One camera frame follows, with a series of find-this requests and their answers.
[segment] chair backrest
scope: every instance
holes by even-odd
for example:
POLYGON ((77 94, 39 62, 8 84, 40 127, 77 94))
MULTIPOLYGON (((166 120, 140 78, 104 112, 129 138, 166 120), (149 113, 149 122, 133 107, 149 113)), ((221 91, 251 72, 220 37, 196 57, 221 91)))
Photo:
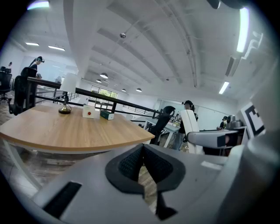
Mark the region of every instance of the chair backrest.
MULTIPOLYGON (((9 111, 11 114, 20 114, 24 111, 24 101, 26 99, 27 94, 27 77, 33 77, 35 78, 37 71, 32 68, 25 67, 20 76, 17 76, 14 80, 14 104, 9 106, 9 111)), ((32 103, 32 101, 35 100, 34 95, 36 93, 36 86, 31 86, 31 93, 33 94, 33 97, 30 97, 29 101, 32 103)))
POLYGON ((150 144, 157 144, 161 131, 165 128, 165 126, 169 122, 170 118, 171 118, 171 115, 169 115, 169 114, 160 114, 159 115, 156 125, 154 127, 152 127, 150 130, 150 133, 155 135, 155 138, 153 138, 150 141, 150 144))
POLYGON ((174 107, 172 107, 172 106, 166 106, 166 107, 163 108, 163 113, 164 113, 164 114, 171 114, 171 113, 173 112, 173 113, 171 114, 171 116, 173 116, 174 113, 175 113, 175 110, 176 110, 176 108, 174 108, 174 107))
POLYGON ((2 75, 1 80, 1 89, 10 89, 10 81, 12 78, 12 74, 5 73, 2 75))

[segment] black office chair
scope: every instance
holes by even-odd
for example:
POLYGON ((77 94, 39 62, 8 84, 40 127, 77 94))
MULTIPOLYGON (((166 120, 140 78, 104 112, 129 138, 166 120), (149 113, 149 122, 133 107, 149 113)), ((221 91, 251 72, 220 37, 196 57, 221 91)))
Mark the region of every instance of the black office chair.
POLYGON ((6 97, 7 96, 6 93, 11 91, 10 88, 11 78, 12 78, 12 74, 5 73, 2 75, 1 86, 0 86, 0 94, 2 95, 2 97, 0 99, 0 102, 2 100, 6 100, 7 102, 9 102, 9 99, 6 97))
MULTIPOLYGON (((9 99, 9 112, 10 114, 18 115, 25 111, 24 102, 27 94, 27 77, 35 78, 37 71, 32 68, 24 68, 21 71, 21 75, 17 76, 14 80, 14 104, 10 104, 11 99, 9 99)), ((36 85, 32 85, 31 93, 35 95, 36 85)), ((30 103, 34 103, 34 97, 30 97, 30 103)))
POLYGON ((166 106, 166 107, 164 107, 163 108, 163 113, 164 114, 170 114, 171 115, 171 117, 174 115, 174 113, 175 113, 175 108, 174 107, 172 107, 172 106, 166 106))
POLYGON ((150 144, 158 145, 158 138, 161 135, 161 131, 164 129, 164 127, 169 122, 170 118, 172 116, 169 114, 160 114, 158 117, 158 121, 155 126, 151 126, 149 128, 149 132, 153 135, 155 135, 155 138, 153 138, 150 141, 150 144))

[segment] desk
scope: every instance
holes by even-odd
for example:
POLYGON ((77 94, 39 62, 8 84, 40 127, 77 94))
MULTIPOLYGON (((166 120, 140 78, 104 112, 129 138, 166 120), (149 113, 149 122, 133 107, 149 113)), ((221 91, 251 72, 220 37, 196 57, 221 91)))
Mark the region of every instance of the desk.
POLYGON ((124 116, 113 120, 83 118, 81 108, 72 107, 69 115, 59 114, 61 105, 37 105, 0 127, 0 137, 17 168, 36 188, 40 184, 29 173, 12 144, 26 149, 59 154, 83 154, 143 143, 154 138, 124 116))
MULTIPOLYGON (((153 124, 153 125, 156 125, 157 122, 158 122, 158 119, 146 118, 144 130, 146 129, 148 123, 151 123, 151 124, 153 124)), ((165 144, 164 144, 164 148, 166 148, 166 147, 168 146, 168 143, 170 142, 170 139, 171 139, 173 133, 178 132, 179 129, 180 129, 180 128, 174 127, 174 126, 169 125, 169 124, 167 124, 167 125, 164 127, 163 130, 169 132, 169 135, 168 135, 168 137, 167 137, 167 140, 166 140, 166 142, 165 142, 165 144)))

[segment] floor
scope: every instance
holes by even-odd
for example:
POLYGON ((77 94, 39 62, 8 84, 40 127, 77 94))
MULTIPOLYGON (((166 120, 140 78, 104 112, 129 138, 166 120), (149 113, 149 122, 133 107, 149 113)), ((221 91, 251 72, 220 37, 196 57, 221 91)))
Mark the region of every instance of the floor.
MULTIPOLYGON (((14 98, 14 92, 8 93, 8 98, 14 98)), ((6 101, 2 101, 0 104, 0 125, 9 119, 13 118, 14 115, 9 113, 8 104, 6 101)), ((164 146, 168 134, 161 137, 160 145, 164 146)), ((172 147, 174 137, 172 137, 168 148, 172 147)), ((54 177, 67 170, 71 165, 77 161, 82 160, 89 156, 95 156, 97 154, 83 154, 83 155, 67 155, 67 154, 51 154, 43 152, 32 152, 25 149, 22 151, 21 158, 29 171, 37 179, 37 181, 43 186, 50 182, 54 177)), ((2 140, 0 140, 0 169, 4 174, 5 178, 9 182, 10 186, 16 190, 24 193, 28 197, 33 197, 37 193, 37 189, 30 184, 30 182, 18 171, 14 166, 14 163, 10 159, 2 140)), ((156 184, 150 176, 149 172, 145 167, 142 167, 139 173, 139 181, 145 188, 145 201, 150 209, 155 212, 156 207, 156 184)))

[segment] table edge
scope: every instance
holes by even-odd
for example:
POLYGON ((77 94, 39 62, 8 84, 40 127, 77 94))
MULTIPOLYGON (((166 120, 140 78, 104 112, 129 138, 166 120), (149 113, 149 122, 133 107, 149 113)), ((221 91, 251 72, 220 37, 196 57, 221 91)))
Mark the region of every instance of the table edge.
POLYGON ((32 142, 26 142, 26 141, 23 141, 23 140, 20 140, 20 139, 10 137, 10 136, 8 136, 4 133, 1 133, 1 132, 0 132, 0 137, 7 140, 7 141, 13 142, 15 144, 20 144, 20 145, 23 145, 23 146, 33 147, 33 148, 37 148, 37 149, 45 149, 45 150, 50 150, 50 151, 75 151, 75 152, 79 152, 79 151, 107 150, 107 149, 117 148, 117 147, 121 147, 121 146, 129 146, 129 145, 133 145, 133 144, 144 143, 146 141, 149 141, 149 140, 153 139, 155 136, 153 135, 151 137, 131 141, 129 143, 119 143, 119 144, 112 144, 112 145, 105 145, 105 146, 80 147, 80 148, 48 146, 48 145, 41 145, 41 144, 32 143, 32 142))

